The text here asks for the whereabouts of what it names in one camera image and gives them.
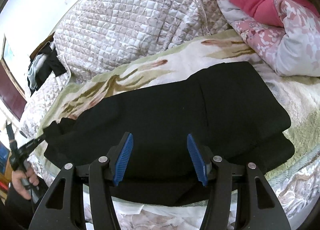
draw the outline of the green and white blanket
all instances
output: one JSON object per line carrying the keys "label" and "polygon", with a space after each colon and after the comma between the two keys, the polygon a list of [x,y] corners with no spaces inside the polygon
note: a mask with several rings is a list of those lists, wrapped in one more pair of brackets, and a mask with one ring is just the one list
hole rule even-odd
{"label": "green and white blanket", "polygon": [[[69,83],[42,120],[38,136],[52,121],[60,121],[62,117],[76,119],[105,97],[185,80],[200,69],[235,61],[250,62],[291,117],[292,125],[284,135],[294,144],[295,154],[266,175],[270,184],[276,185],[319,156],[320,80],[316,77],[279,77],[234,30],[195,38],[160,54],[96,75],[81,85]],[[43,155],[46,147],[46,142],[43,142],[35,154],[44,168],[56,176],[59,169]]]}

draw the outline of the pink floral comforter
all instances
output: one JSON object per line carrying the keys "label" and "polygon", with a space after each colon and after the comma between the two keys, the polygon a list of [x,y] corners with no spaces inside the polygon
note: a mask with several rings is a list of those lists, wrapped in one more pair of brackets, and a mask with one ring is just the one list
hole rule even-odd
{"label": "pink floral comforter", "polygon": [[273,0],[283,27],[257,22],[229,0],[217,0],[229,24],[280,76],[320,76],[320,19],[293,0]]}

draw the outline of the maroon door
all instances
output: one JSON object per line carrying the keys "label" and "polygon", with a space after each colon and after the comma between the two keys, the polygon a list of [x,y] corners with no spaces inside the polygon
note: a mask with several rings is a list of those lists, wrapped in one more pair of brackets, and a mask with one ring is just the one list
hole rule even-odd
{"label": "maroon door", "polygon": [[0,98],[10,112],[20,121],[26,100],[20,95],[11,82],[3,66],[0,64]]}

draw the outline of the white wall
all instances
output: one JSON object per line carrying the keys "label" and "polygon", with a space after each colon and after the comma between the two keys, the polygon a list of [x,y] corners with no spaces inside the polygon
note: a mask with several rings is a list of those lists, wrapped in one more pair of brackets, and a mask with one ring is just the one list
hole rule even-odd
{"label": "white wall", "polygon": [[19,65],[25,68],[28,56],[77,1],[9,0],[0,13],[0,47],[5,34]]}

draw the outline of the metal screw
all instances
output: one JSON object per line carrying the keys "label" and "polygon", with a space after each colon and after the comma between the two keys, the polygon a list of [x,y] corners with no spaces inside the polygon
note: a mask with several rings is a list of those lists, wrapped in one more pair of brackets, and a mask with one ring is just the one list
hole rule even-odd
{"label": "metal screw", "polygon": [[106,157],[106,156],[102,156],[102,157],[99,158],[99,161],[101,163],[106,162],[107,160],[108,160],[108,157]]}
{"label": "metal screw", "polygon": [[65,169],[71,169],[73,167],[72,163],[67,163],[64,168]]}
{"label": "metal screw", "polygon": [[249,163],[248,163],[248,167],[249,167],[250,169],[255,169],[257,166],[256,166],[253,162],[249,162]]}
{"label": "metal screw", "polygon": [[222,158],[220,156],[214,156],[213,160],[216,161],[216,162],[221,162]]}

